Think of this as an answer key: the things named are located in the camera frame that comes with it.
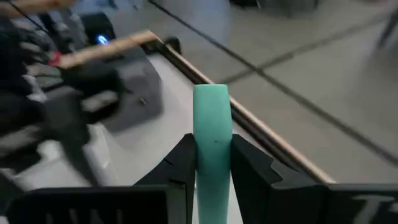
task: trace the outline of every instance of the wooden edge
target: wooden edge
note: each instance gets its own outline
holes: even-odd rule
[[[132,34],[121,39],[113,40],[107,45],[95,45],[82,49],[78,52],[63,55],[58,66],[64,69],[76,67],[83,65],[90,60],[106,58],[120,54],[133,47],[157,39],[158,37],[154,33],[146,30],[144,32]]]
[[[117,39],[112,41],[109,45],[96,45],[92,47],[88,47],[83,49],[77,53],[64,55],[62,57],[60,67],[62,68],[71,68],[77,65],[81,65],[86,63],[89,60],[93,60],[95,58],[102,58],[106,56],[112,56],[117,53],[121,53],[125,50],[128,50],[137,45],[142,45],[146,42],[150,42],[152,40],[158,40],[162,42],[154,33],[149,30],[144,32],[140,32],[138,34],[129,35],[123,39]],[[166,46],[170,52],[172,52],[178,59],[180,59],[186,66],[192,69],[196,74],[198,74],[202,79],[206,80],[207,83],[215,84],[212,80],[210,80],[206,75],[204,75],[201,71],[195,68],[187,59],[183,58],[180,54],[174,51],[173,48]],[[285,139],[271,130],[266,124],[264,124],[260,119],[254,116],[250,111],[248,111],[244,106],[238,103],[232,96],[230,99],[231,104],[237,108],[247,119],[252,121],[254,124],[258,126],[259,129],[267,133],[270,137],[274,138],[285,150],[288,154],[299,160],[303,165],[308,167],[312,172],[314,172],[324,183],[332,184],[336,183],[336,181],[330,177],[325,171],[315,165],[310,159],[304,156],[301,152],[296,150],[293,146],[291,146]]]
[[[206,82],[210,84],[215,84],[212,80],[210,80],[206,75],[200,72],[197,68],[195,68],[187,59],[183,58],[180,54],[174,51],[173,48],[167,46],[167,48],[176,56],[178,57],[186,66],[191,68],[195,71],[202,79],[206,80]],[[238,103],[232,96],[231,96],[231,104],[235,106],[247,119],[251,120],[253,123],[257,124],[257,126],[267,133],[269,136],[274,138],[283,148],[289,153],[291,156],[299,160],[302,164],[312,170],[324,183],[327,184],[334,184],[336,180],[330,177],[325,171],[315,165],[310,159],[304,156],[301,152],[296,150],[293,146],[291,146],[285,139],[275,133],[270,127],[264,124],[260,119],[254,116],[250,111],[248,111],[244,106]]]
[[[38,14],[72,6],[76,0],[18,0],[12,1],[24,14]],[[8,2],[0,2],[0,13],[10,18],[23,16]]]

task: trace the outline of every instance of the gray floor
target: gray floor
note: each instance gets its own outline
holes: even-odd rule
[[[103,9],[92,1],[75,10]],[[119,36],[178,37],[185,58],[337,181],[398,182],[397,164],[374,152],[398,157],[398,48],[374,47],[395,0],[324,0],[291,18],[227,0],[157,2],[191,28],[141,0],[105,11]]]

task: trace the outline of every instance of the black wire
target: black wire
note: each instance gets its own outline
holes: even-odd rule
[[[18,8],[18,6],[16,6],[14,3],[12,3],[11,1],[8,2],[16,11],[18,11],[21,15],[23,15],[26,19],[28,19],[29,21],[31,21],[31,23],[35,24],[35,26],[37,26],[37,28],[39,28],[40,30],[44,31],[46,34],[48,34],[47,30],[45,30],[42,26],[40,26],[40,24],[38,24],[36,21],[34,21],[33,19],[31,19],[26,13],[24,13],[21,9]]]

